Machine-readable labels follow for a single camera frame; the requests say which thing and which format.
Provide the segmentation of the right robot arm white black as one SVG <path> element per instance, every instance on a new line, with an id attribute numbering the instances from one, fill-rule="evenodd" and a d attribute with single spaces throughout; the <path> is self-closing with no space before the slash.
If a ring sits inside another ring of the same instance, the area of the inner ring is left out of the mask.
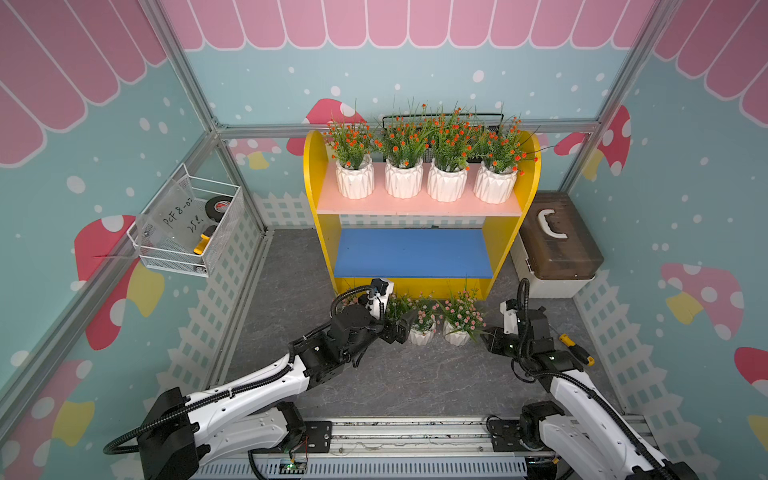
<path id="1" fill-rule="evenodd" d="M 571 343 L 555 347 L 545 309 L 529 307 L 530 282 L 500 304 L 505 326 L 484 332 L 487 350 L 511 361 L 515 377 L 540 384 L 550 400 L 522 407 L 517 439 L 529 451 L 550 450 L 583 479 L 696 479 L 646 441 L 600 393 L 585 368 L 591 357 Z"/>

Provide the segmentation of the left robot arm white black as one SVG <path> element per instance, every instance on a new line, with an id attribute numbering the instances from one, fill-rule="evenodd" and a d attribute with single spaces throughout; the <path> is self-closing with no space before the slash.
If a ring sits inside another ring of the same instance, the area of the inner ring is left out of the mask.
<path id="1" fill-rule="evenodd" d="M 328 320 L 293 340 L 286 354 L 266 367 L 224 385 L 188 395 L 179 388 L 158 396 L 143 422 L 109 441 L 109 456 L 136 454 L 146 479 L 190 479 L 199 468 L 230 454 L 257 450 L 290 452 L 306 436 L 293 399 L 357 367 L 378 340 L 408 340 L 414 310 L 389 315 L 393 282 L 339 294 Z"/>

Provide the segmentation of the orange flower pot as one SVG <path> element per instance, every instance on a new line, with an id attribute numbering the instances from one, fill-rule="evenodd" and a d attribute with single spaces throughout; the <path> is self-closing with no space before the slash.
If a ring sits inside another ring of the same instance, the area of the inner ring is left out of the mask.
<path id="1" fill-rule="evenodd" d="M 427 192 L 438 202 L 455 202 L 463 195 L 478 136 L 478 127 L 471 118 L 471 113 L 455 108 L 451 113 L 440 111 L 425 121 L 424 132 L 432 152 Z"/>
<path id="2" fill-rule="evenodd" d="M 372 151 L 374 135 L 365 121 L 344 123 L 332 120 L 324 134 L 339 193 L 346 199 L 361 200 L 375 189 Z"/>
<path id="3" fill-rule="evenodd" d="M 521 163 L 538 161 L 539 148 L 535 133 L 521 127 L 522 119 L 513 116 L 498 126 L 481 126 L 472 144 L 473 158 L 480 161 L 473 192 L 488 204 L 505 203 L 513 193 Z"/>
<path id="4" fill-rule="evenodd" d="M 376 140 L 385 162 L 385 189 L 397 199 L 419 194 L 423 182 L 423 161 L 430 145 L 431 123 L 428 107 L 421 104 L 409 114 L 387 118 Z"/>

